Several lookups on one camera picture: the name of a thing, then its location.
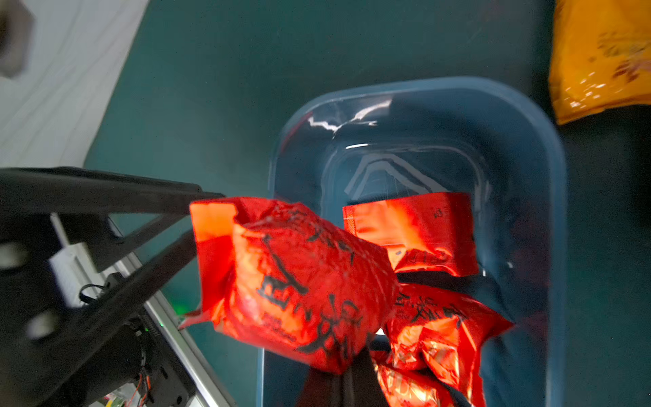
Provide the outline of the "red tea bag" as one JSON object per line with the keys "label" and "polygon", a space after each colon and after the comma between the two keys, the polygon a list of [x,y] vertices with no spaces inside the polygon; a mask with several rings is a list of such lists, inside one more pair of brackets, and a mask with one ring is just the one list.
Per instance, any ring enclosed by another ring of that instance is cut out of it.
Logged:
{"label": "red tea bag", "polygon": [[396,273],[476,275],[471,197],[429,193],[343,208],[344,229],[383,247]]}
{"label": "red tea bag", "polygon": [[447,388],[435,378],[418,371],[393,367],[388,352],[371,351],[376,376],[390,406],[455,407]]}
{"label": "red tea bag", "polygon": [[189,211],[201,303],[184,327],[209,322],[244,344],[341,374],[388,318],[398,279],[387,251],[305,205],[221,198]]}
{"label": "red tea bag", "polygon": [[470,296],[402,283],[382,330],[390,346],[391,367],[427,369],[471,406],[484,406],[481,348],[512,327],[512,322]]}

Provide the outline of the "yellow tea bag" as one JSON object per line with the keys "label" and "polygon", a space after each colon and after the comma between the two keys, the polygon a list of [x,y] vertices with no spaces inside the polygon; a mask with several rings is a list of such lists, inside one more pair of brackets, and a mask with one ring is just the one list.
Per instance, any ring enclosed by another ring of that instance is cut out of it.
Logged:
{"label": "yellow tea bag", "polygon": [[649,105],[650,1],[557,1],[549,93],[559,125]]}

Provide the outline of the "blue plastic storage box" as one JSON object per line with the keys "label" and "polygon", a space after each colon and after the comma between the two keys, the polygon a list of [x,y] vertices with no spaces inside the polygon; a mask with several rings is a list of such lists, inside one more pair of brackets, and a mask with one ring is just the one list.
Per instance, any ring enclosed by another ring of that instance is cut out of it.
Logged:
{"label": "blue plastic storage box", "polygon": [[283,127],[268,189],[337,225],[346,205],[468,193],[478,274],[405,279],[470,295],[514,323],[483,349],[488,405],[562,405],[566,160],[532,100],[478,77],[328,93]]}

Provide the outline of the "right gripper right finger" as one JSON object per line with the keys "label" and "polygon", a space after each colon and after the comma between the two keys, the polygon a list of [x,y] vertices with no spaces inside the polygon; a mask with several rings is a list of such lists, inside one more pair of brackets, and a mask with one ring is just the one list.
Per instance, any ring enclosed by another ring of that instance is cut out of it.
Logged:
{"label": "right gripper right finger", "polygon": [[342,375],[310,368],[296,407],[388,407],[371,353],[364,348]]}

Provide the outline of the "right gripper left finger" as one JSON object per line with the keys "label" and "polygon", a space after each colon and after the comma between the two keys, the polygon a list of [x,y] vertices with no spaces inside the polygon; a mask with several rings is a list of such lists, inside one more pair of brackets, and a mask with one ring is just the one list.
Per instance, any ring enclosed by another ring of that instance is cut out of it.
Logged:
{"label": "right gripper left finger", "polygon": [[69,278],[56,213],[97,272],[183,220],[197,185],[72,167],[1,172],[1,403],[82,406],[135,382],[147,406],[190,406],[195,385],[143,305],[194,260],[184,232],[130,276]]}

